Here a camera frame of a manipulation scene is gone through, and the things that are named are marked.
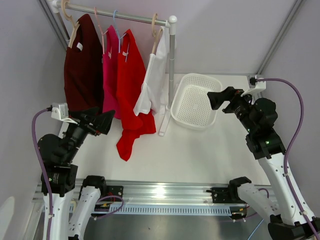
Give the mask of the pink t shirt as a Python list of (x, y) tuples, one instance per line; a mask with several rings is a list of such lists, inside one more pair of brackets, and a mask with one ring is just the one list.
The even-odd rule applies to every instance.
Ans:
[(115, 111), (114, 117), (121, 119), (117, 100), (119, 38), (110, 25), (102, 36), (103, 105), (102, 112)]

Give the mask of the red t shirt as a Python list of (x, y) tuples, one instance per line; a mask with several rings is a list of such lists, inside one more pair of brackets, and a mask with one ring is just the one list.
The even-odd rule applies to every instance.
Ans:
[(134, 107), (142, 91), (146, 68), (130, 29), (124, 36), (117, 58), (116, 98), (120, 108), (122, 136), (116, 144), (119, 156), (128, 161), (133, 145), (141, 135), (156, 132), (155, 119), (151, 112), (135, 115)]

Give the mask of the white t shirt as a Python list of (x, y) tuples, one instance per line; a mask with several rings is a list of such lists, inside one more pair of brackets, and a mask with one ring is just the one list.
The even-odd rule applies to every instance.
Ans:
[(161, 96), (164, 86), (164, 77), (167, 66), (168, 54), (170, 52), (170, 34), (166, 27), (161, 27), (161, 34), (156, 54), (149, 55), (149, 62), (141, 92), (133, 108), (136, 116), (139, 114), (156, 114), (161, 109)]

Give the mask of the beige wooden hanger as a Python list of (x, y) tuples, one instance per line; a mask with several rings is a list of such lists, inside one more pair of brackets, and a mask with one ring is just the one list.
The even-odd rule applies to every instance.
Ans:
[(159, 44), (159, 41), (160, 41), (160, 37), (162, 35), (162, 32), (163, 32), (163, 29), (160, 28), (159, 30), (156, 30), (156, 20), (158, 18), (158, 14), (157, 13), (154, 13), (153, 14), (153, 17), (152, 17), (152, 21), (151, 21), (151, 31), (152, 31), (152, 37), (153, 37), (153, 46), (152, 46), (152, 51), (151, 53), (152, 54), (156, 54), (156, 51), (157, 51), (157, 47), (158, 47), (158, 44)]

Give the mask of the pink wire hanger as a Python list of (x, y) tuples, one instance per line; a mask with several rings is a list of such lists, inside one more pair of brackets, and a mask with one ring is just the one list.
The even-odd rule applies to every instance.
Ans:
[(97, 21), (97, 25), (98, 25), (98, 29), (100, 31), (100, 35), (101, 35), (101, 45), (102, 45), (102, 53), (105, 54), (105, 39), (104, 39), (104, 36), (107, 34), (107, 30), (105, 32), (103, 32), (103, 29), (101, 27), (101, 24), (100, 24), (100, 20), (98, 18), (98, 13), (97, 13), (97, 8), (94, 7), (94, 16), (95, 16), (95, 19)]

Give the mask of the blue wire hanger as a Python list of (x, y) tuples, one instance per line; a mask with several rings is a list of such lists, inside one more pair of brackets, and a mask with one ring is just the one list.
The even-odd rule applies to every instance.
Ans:
[[(112, 15), (112, 19), (113, 19), (113, 25), (114, 25), (114, 29), (118, 38), (118, 52), (121, 52), (121, 39), (126, 35), (126, 33), (123, 34), (123, 36), (120, 36), (119, 30), (118, 30), (118, 26), (117, 26), (117, 22), (116, 22), (116, 14), (117, 14), (117, 10), (113, 11), (113, 15)], [(127, 45), (127, 50), (124, 51), (122, 53), (123, 56), (125, 56), (125, 62), (127, 62), (128, 60), (128, 55), (129, 55), (129, 47), (130, 44)]]

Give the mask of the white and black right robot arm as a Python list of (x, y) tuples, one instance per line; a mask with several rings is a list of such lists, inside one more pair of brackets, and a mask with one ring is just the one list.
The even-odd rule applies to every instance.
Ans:
[(252, 96), (242, 89), (227, 87), (221, 92), (207, 93), (211, 108), (235, 114), (247, 135), (246, 145), (265, 172), (277, 202), (271, 201), (247, 177), (230, 180), (227, 196), (232, 202), (247, 203), (267, 223), (273, 240), (306, 240), (320, 238), (320, 219), (308, 207), (292, 176), (287, 149), (273, 126), (278, 118), (276, 104)]

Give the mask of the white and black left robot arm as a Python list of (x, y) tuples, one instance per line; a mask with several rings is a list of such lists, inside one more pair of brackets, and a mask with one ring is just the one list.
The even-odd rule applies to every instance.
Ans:
[(53, 119), (68, 123), (63, 137), (46, 134), (40, 139), (36, 139), (36, 116), (31, 123), (32, 140), (42, 171), (43, 239), (82, 240), (96, 203), (107, 197), (108, 186), (103, 176), (87, 176), (80, 187), (75, 212), (70, 214), (78, 171), (73, 160), (88, 135), (109, 133), (116, 112), (100, 113), (98, 107), (69, 112), (66, 103), (54, 103), (42, 112), (50, 112)]

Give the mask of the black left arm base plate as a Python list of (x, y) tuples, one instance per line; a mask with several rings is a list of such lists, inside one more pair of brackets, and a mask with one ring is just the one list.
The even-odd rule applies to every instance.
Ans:
[(108, 185), (106, 188), (107, 196), (123, 197), (124, 187), (122, 185)]

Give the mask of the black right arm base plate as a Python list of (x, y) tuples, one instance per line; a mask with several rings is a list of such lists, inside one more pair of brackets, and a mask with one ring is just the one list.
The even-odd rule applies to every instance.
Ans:
[(212, 187), (206, 192), (211, 194), (214, 204), (230, 204), (233, 202), (227, 187)]

